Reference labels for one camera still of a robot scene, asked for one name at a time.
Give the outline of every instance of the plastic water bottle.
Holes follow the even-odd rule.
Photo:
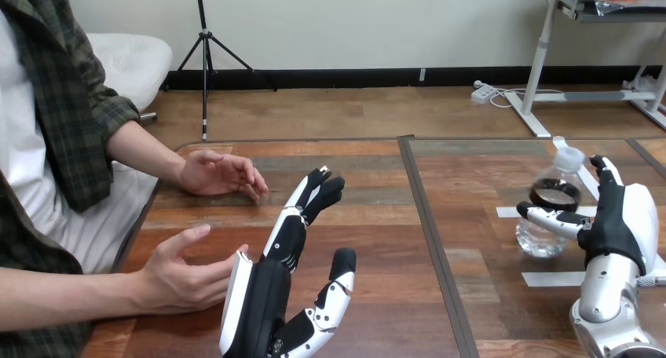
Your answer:
[[[577,148],[561,148],[553,165],[544,170],[529,191],[529,200],[541,207],[576,211],[584,186],[578,169],[585,154]],[[554,258],[564,251],[568,240],[521,218],[516,223],[516,238],[524,252],[535,258]]]

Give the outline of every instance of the white wall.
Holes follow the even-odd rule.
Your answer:
[[[530,65],[541,0],[204,0],[209,29],[258,69]],[[196,0],[71,0],[88,32],[164,39],[175,69],[200,31]],[[585,25],[558,15],[550,65],[627,65],[659,24]],[[213,49],[216,68],[240,68]],[[200,52],[186,68],[200,69]]]

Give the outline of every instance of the robotic hand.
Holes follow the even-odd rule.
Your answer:
[[[305,246],[307,226],[342,198],[344,180],[326,181],[330,176],[322,167],[301,181],[280,212],[259,263],[242,252],[236,254],[222,314],[224,358],[307,358],[335,333],[349,304],[356,271],[356,253],[348,248],[335,252],[329,283],[314,308],[284,322],[291,274]]]
[[[640,277],[657,257],[659,221],[648,189],[624,187],[617,168],[601,156],[591,158],[599,176],[595,221],[579,214],[519,203],[523,218],[585,251],[585,280],[569,317],[580,344],[591,357],[655,356],[666,350],[639,324],[636,310]]]

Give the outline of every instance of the white cushion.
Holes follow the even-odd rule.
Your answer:
[[[127,34],[88,34],[95,56],[106,71],[104,85],[128,97],[139,111],[157,96],[167,77],[173,52],[158,38]]]

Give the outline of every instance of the black tripod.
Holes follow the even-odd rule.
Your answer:
[[[192,49],[190,49],[187,57],[183,60],[183,63],[181,66],[178,68],[178,71],[183,70],[183,67],[185,64],[187,64],[187,61],[189,61],[189,58],[192,56],[192,53],[194,53],[195,49],[199,46],[201,42],[203,42],[203,125],[202,125],[202,130],[203,130],[203,140],[205,141],[207,139],[207,134],[206,134],[206,124],[207,124],[207,115],[208,115],[208,110],[207,110],[207,104],[208,104],[208,86],[210,85],[210,77],[212,75],[215,75],[217,73],[216,70],[213,69],[213,60],[210,58],[210,40],[213,40],[215,44],[219,45],[222,49],[224,49],[227,53],[231,55],[236,61],[240,62],[247,70],[249,70],[251,73],[254,74],[254,69],[250,67],[250,65],[246,64],[245,61],[241,60],[240,57],[238,57],[234,52],[232,52],[229,48],[227,48],[224,44],[222,44],[219,40],[217,40],[214,36],[213,33],[208,31],[208,28],[206,27],[206,16],[203,13],[203,1],[202,0],[196,0],[199,3],[199,18],[201,19],[201,32],[199,33],[199,38],[196,40],[194,43],[194,46]],[[270,89],[273,89],[273,91],[277,91],[277,88],[275,85],[273,85],[272,82],[268,80],[264,80],[264,83],[266,83],[268,86],[270,86]]]

